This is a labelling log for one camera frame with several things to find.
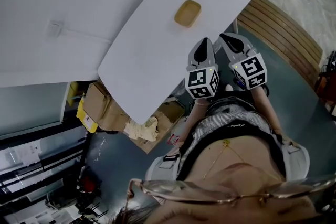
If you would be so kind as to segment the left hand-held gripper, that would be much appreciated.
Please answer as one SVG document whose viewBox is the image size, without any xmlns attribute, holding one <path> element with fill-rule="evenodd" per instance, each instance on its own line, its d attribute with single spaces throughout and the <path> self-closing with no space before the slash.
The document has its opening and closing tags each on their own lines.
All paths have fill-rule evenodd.
<svg viewBox="0 0 336 224">
<path fill-rule="evenodd" d="M 214 63 L 213 44 L 207 37 L 200 40 L 188 55 L 190 65 L 187 66 L 185 88 L 193 99 L 211 98 L 215 95 L 218 84 L 218 65 L 210 64 L 202 67 L 195 63 Z"/>
</svg>

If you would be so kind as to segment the brown cardboard box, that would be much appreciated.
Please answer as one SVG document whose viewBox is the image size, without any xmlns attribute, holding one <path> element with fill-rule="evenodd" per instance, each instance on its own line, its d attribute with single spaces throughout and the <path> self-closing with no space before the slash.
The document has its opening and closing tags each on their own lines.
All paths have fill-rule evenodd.
<svg viewBox="0 0 336 224">
<path fill-rule="evenodd" d="M 174 16 L 174 21 L 183 27 L 190 28 L 202 11 L 201 5 L 194 0 L 186 0 Z"/>
</svg>

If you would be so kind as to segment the grey shoulder harness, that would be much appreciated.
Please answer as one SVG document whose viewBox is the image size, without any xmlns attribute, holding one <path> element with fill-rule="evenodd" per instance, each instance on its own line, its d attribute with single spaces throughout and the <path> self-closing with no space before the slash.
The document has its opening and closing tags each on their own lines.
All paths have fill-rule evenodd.
<svg viewBox="0 0 336 224">
<path fill-rule="evenodd" d="M 275 149 L 271 150 L 272 153 L 280 154 L 274 160 L 277 165 L 284 165 L 284 175 L 287 181 L 306 178 L 310 168 L 310 156 L 305 147 L 293 145 L 290 141 L 278 142 L 274 139 L 270 140 L 269 145 L 275 146 Z M 182 161 L 182 159 L 195 152 L 196 147 L 190 148 L 185 154 L 176 149 L 174 153 L 156 158 L 149 167 L 145 179 L 176 180 L 178 175 L 182 175 L 182 165 L 186 164 L 186 161 Z"/>
</svg>

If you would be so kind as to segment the person's left forearm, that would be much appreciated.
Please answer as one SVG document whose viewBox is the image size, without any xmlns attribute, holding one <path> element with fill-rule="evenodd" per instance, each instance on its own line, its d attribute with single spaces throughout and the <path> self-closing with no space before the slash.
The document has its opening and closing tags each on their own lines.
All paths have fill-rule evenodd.
<svg viewBox="0 0 336 224">
<path fill-rule="evenodd" d="M 209 104 L 206 99 L 195 100 L 191 113 L 184 124 L 183 132 L 180 135 L 180 144 L 184 144 L 193 126 L 205 117 Z"/>
</svg>

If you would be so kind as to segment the white table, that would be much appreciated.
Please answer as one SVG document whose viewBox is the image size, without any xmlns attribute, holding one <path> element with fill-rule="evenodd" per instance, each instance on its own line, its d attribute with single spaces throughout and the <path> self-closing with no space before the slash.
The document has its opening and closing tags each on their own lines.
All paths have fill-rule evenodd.
<svg viewBox="0 0 336 224">
<path fill-rule="evenodd" d="M 186 0 L 143 0 L 98 68 L 113 99 L 143 124 L 185 78 L 188 54 L 204 37 L 215 41 L 251 0 L 194 0 L 202 11 L 183 27 L 174 16 Z"/>
</svg>

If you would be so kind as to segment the curved wooden slat platform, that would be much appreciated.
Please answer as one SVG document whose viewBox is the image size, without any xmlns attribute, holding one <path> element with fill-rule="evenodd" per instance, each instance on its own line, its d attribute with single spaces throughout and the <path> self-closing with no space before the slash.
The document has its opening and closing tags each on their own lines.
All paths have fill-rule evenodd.
<svg viewBox="0 0 336 224">
<path fill-rule="evenodd" d="M 238 15 L 237 22 L 290 64 L 310 87 L 314 87 L 323 50 L 288 14 L 269 0 L 251 0 Z"/>
</svg>

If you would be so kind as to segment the grey patterned skirt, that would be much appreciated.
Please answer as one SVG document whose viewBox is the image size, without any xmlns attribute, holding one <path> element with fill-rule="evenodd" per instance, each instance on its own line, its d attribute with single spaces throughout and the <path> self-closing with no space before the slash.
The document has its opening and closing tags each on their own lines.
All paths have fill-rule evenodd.
<svg viewBox="0 0 336 224">
<path fill-rule="evenodd" d="M 235 113 L 235 112 L 256 112 L 255 106 L 244 99 L 231 96 L 220 98 L 212 102 L 206 112 L 207 116 L 219 113 Z"/>
</svg>

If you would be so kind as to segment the flat open cardboard box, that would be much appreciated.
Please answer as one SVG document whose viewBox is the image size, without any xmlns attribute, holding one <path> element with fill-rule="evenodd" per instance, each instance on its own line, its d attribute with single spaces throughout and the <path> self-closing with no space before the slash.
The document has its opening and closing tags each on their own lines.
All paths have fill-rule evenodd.
<svg viewBox="0 0 336 224">
<path fill-rule="evenodd" d="M 163 103 L 153 114 L 158 120 L 156 140 L 151 142 L 139 138 L 133 140 L 134 144 L 148 154 L 170 133 L 184 113 L 185 108 L 178 101 Z"/>
</svg>

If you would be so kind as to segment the striped black trimmed top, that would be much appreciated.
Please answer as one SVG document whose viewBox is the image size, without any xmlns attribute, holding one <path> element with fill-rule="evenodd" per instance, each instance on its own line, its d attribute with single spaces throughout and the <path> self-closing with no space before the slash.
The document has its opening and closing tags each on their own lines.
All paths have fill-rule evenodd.
<svg viewBox="0 0 336 224">
<path fill-rule="evenodd" d="M 185 180 L 199 154 L 210 144 L 241 136 L 254 136 L 266 142 L 272 160 L 283 177 L 286 177 L 282 153 L 282 138 L 268 122 L 255 111 L 238 111 L 212 114 L 199 120 L 191 129 L 180 148 L 181 160 L 176 180 Z"/>
</svg>

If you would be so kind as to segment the crumpled brown paper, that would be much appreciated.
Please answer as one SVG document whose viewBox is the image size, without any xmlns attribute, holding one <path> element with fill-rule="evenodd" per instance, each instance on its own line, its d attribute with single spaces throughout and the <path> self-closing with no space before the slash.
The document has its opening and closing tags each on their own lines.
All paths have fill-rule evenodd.
<svg viewBox="0 0 336 224">
<path fill-rule="evenodd" d="M 155 142 L 159 134 L 157 131 L 158 119 L 154 116 L 150 117 L 144 124 L 137 124 L 134 120 L 129 119 L 123 132 L 133 140 L 143 139 Z"/>
</svg>

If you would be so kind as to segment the yellow bag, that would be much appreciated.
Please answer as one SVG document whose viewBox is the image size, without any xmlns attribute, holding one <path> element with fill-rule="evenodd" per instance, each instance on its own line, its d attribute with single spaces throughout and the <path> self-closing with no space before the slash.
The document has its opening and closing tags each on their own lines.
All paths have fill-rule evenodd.
<svg viewBox="0 0 336 224">
<path fill-rule="evenodd" d="M 89 133 L 95 133 L 97 131 L 98 124 L 84 111 L 83 103 L 84 96 L 82 96 L 79 102 L 76 117 L 80 120 Z"/>
</svg>

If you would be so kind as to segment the gold rimmed glasses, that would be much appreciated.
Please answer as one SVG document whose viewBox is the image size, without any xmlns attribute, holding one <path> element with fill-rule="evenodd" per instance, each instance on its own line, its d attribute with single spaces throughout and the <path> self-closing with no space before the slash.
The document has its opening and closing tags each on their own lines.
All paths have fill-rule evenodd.
<svg viewBox="0 0 336 224">
<path fill-rule="evenodd" d="M 139 187 L 144 194 L 163 200 L 185 204 L 224 205 L 235 204 L 245 198 L 257 198 L 262 202 L 269 199 L 301 198 L 335 187 L 336 175 L 279 183 L 262 187 L 254 194 L 239 194 L 230 187 L 207 185 L 204 182 L 132 179 L 127 192 L 128 200 L 134 197 L 133 186 Z"/>
</svg>

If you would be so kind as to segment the red bag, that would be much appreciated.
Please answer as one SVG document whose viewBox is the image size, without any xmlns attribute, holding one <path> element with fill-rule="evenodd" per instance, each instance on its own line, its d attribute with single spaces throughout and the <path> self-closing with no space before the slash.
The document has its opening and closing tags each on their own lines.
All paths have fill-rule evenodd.
<svg viewBox="0 0 336 224">
<path fill-rule="evenodd" d="M 81 193 L 93 193 L 94 191 L 98 190 L 101 185 L 101 180 L 95 179 L 89 176 L 85 176 L 78 181 L 77 189 Z"/>
</svg>

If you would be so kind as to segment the black equipment rack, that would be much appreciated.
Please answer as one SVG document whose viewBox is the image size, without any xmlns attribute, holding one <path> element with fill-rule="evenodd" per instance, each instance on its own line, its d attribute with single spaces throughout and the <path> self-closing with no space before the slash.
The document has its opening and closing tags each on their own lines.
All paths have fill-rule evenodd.
<svg viewBox="0 0 336 224">
<path fill-rule="evenodd" d="M 54 222 L 48 198 L 79 176 L 89 140 L 74 124 L 1 139 L 0 224 Z"/>
</svg>

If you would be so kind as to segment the white wall box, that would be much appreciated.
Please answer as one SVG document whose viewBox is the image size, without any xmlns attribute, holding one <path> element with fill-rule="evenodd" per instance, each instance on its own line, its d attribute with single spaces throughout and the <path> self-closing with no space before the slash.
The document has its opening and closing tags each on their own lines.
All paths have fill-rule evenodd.
<svg viewBox="0 0 336 224">
<path fill-rule="evenodd" d="M 61 21 L 56 21 L 56 20 L 51 20 L 48 25 L 48 30 L 47 30 L 47 35 L 50 38 L 57 38 L 62 29 L 63 29 L 63 22 Z"/>
</svg>

